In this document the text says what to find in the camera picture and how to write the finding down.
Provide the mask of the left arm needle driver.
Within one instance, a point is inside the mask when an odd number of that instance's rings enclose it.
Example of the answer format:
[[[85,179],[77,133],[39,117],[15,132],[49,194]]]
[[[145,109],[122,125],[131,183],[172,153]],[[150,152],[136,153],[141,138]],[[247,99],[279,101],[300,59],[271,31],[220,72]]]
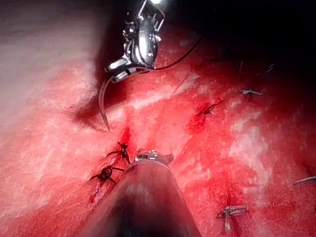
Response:
[[[173,154],[164,155],[155,150],[139,149],[136,153],[135,161],[153,160],[168,165],[174,160]]]

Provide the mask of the right arm needle driver jaw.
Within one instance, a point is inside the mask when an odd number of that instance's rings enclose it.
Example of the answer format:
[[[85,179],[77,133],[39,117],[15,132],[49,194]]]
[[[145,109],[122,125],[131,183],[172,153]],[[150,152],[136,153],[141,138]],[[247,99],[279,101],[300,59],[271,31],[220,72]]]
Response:
[[[127,68],[126,70],[114,73],[114,75],[110,78],[110,81],[112,83],[118,83],[137,73],[138,73],[138,70],[135,67]]]
[[[105,72],[125,71],[127,68],[131,68],[131,61],[125,58],[120,58],[104,68]]]

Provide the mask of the right arm needle driver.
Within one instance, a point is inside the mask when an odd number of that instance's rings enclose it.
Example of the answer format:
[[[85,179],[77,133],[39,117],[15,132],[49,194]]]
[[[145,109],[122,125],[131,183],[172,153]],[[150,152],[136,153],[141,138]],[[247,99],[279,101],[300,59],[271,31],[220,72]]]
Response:
[[[124,51],[134,65],[153,68],[165,20],[164,0],[136,0],[124,20]]]

